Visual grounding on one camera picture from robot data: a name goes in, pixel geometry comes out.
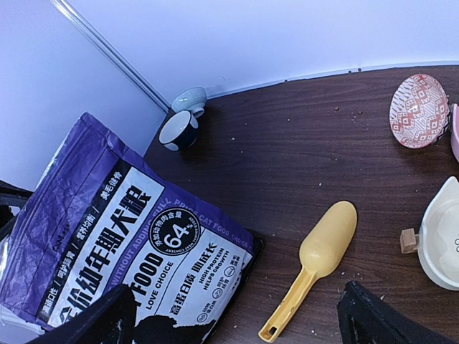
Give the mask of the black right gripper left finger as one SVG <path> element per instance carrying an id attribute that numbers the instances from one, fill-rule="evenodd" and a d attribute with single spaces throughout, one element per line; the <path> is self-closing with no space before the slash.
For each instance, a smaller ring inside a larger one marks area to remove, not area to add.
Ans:
<path id="1" fill-rule="evenodd" d="M 73 320 L 32 343 L 131 343 L 136 305 L 127 285 L 118 285 Z"/>

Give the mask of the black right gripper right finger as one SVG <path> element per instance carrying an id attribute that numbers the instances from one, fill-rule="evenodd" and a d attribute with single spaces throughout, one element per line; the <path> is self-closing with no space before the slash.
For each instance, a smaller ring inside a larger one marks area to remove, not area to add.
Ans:
<path id="1" fill-rule="evenodd" d="M 357 281 L 347 282 L 337 304 L 343 343 L 453 343 L 405 317 Z"/>

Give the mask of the yellow plastic food scoop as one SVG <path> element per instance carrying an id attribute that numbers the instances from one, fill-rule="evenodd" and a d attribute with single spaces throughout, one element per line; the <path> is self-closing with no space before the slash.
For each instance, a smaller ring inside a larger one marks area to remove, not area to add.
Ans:
<path id="1" fill-rule="evenodd" d="M 357 226 L 357 211 L 349 201 L 333 204 L 302 241 L 301 271 L 285 297 L 258 335 L 273 343 L 290 322 L 312 286 L 336 270 L 348 249 Z"/>

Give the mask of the purple pet food bag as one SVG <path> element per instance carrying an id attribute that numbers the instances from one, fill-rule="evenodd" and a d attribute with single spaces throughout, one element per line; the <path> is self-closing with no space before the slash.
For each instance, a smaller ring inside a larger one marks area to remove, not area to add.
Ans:
<path id="1" fill-rule="evenodd" d="M 125 285 L 134 343 L 204 343 L 261 249 L 84 113 L 11 226 L 1 304 L 53 330 Z"/>

